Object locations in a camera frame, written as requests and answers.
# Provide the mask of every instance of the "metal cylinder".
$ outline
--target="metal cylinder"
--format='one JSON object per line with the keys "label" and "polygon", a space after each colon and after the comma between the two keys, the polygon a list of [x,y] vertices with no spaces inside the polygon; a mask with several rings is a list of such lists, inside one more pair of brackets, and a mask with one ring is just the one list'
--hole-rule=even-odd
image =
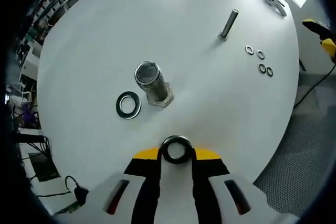
{"label": "metal cylinder", "polygon": [[161,102],[168,96],[161,69],[151,61],[144,61],[135,70],[135,81],[146,92],[149,99]]}
{"label": "metal cylinder", "polygon": [[223,29],[223,31],[221,32],[220,36],[223,38],[223,39],[226,39],[227,38],[227,35],[229,34],[229,31],[231,30],[232,28],[232,25],[233,23],[235,22],[237,16],[238,16],[238,10],[236,9],[233,9],[230,16],[229,16],[229,19],[227,20],[226,22],[226,25]]}

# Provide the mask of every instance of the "table surface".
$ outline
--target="table surface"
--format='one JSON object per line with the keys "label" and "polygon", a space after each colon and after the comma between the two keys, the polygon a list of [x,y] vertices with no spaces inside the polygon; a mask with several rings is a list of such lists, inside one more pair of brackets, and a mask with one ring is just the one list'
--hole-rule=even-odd
{"label": "table surface", "polygon": [[[234,8],[239,15],[223,42],[217,36]],[[48,34],[38,72],[41,125],[61,176],[93,189],[124,171],[136,152],[182,135],[253,182],[296,97],[299,49],[285,10],[283,18],[263,0],[80,0]],[[248,55],[246,45],[265,60]],[[135,82],[145,60],[171,84],[167,108],[149,105]],[[272,78],[258,71],[260,62],[272,67]],[[124,120],[116,100],[129,90],[142,109]],[[162,176],[171,176],[166,166]]]}

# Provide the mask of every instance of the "electrical cable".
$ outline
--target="electrical cable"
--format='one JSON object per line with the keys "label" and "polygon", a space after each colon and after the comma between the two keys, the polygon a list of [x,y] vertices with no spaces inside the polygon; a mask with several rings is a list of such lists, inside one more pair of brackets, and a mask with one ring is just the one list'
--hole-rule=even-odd
{"label": "electrical cable", "polygon": [[77,181],[76,181],[72,176],[68,175],[68,176],[66,176],[65,179],[64,179],[64,184],[65,184],[65,186],[66,186],[66,188],[67,188],[68,190],[70,190],[69,187],[68,187],[68,183],[67,183],[67,182],[68,182],[68,178],[71,178],[71,179],[73,180],[73,182],[75,182],[76,186],[77,186],[77,187],[80,187],[79,184],[77,183]]}
{"label": "electrical cable", "polygon": [[69,193],[71,193],[71,191],[67,191],[67,192],[65,192],[65,193],[60,193],[60,194],[36,195],[36,197],[47,198],[47,197],[53,197],[53,196],[59,196],[59,195],[65,195],[65,194],[69,194]]}
{"label": "electrical cable", "polygon": [[332,69],[326,74],[326,76],[324,76],[318,83],[316,83],[313,87],[311,87],[308,92],[301,98],[301,100],[294,105],[293,109],[295,109],[298,105],[300,105],[301,102],[303,102],[303,100],[307,97],[307,95],[314,89],[316,88],[322,81],[324,81],[330,74],[331,72],[335,69],[336,64],[332,67]]}
{"label": "electrical cable", "polygon": [[32,157],[35,157],[35,156],[38,156],[38,155],[41,155],[41,154],[44,154],[44,153],[38,153],[38,154],[36,154],[36,155],[34,155],[34,156],[30,156],[30,157],[22,158],[21,161],[26,160],[26,159],[29,159],[29,158],[32,158]]}
{"label": "electrical cable", "polygon": [[31,177],[31,178],[28,178],[29,179],[29,181],[32,181],[34,178],[36,178],[37,177],[37,175],[35,174],[33,177]]}
{"label": "electrical cable", "polygon": [[47,157],[47,159],[52,161],[49,139],[46,136],[44,136],[44,138],[45,138],[45,141],[44,143],[40,143],[40,148],[37,147],[34,143],[27,143],[27,144],[33,147],[35,150],[39,151],[41,154],[44,154]]}

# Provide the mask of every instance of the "gray floor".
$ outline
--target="gray floor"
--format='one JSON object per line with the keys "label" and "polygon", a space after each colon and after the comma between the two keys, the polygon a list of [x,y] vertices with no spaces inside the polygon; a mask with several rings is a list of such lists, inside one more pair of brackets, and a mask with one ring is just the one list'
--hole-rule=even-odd
{"label": "gray floor", "polygon": [[[322,77],[301,74],[297,100]],[[277,211],[300,216],[325,182],[336,157],[335,98],[336,76],[330,76],[294,110],[275,155],[255,181]]]}

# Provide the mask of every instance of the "metal bolt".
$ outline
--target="metal bolt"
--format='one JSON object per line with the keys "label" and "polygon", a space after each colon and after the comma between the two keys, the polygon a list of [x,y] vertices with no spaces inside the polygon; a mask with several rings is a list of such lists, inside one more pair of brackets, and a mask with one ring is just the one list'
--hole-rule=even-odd
{"label": "metal bolt", "polygon": [[227,35],[230,32],[230,30],[232,28],[232,25],[233,25],[233,23],[235,22],[235,20],[236,20],[236,18],[238,16],[238,13],[239,13],[238,10],[236,10],[236,9],[232,10],[232,12],[231,12],[231,14],[229,16],[229,19],[226,22],[226,25],[225,25],[223,31],[219,35],[221,39],[223,39],[223,40],[227,39]]}

